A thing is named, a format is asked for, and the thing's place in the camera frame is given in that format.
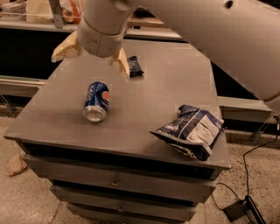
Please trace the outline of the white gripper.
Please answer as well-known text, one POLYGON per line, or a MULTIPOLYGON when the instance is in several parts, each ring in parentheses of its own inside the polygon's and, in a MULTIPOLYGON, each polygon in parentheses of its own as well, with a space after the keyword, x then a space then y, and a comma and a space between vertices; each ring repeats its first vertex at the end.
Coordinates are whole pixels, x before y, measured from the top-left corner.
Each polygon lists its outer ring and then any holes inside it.
POLYGON ((83 18, 77 28, 77 32, 72 32, 54 50, 51 62, 55 63, 65 58, 74 58, 81 55, 81 46, 88 53, 99 58, 111 57, 110 64, 117 65, 123 78, 130 79, 130 67, 126 53, 122 48, 125 29, 120 33, 105 34, 92 28, 87 20, 83 18))

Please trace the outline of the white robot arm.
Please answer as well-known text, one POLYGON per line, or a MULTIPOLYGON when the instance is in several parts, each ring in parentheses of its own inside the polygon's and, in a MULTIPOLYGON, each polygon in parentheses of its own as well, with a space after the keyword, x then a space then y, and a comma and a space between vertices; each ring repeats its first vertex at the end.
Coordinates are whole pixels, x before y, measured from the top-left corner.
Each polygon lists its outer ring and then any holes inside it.
POLYGON ((258 0, 85 0, 66 42, 100 58, 117 55, 128 17, 144 7, 280 112, 280 10, 258 0))

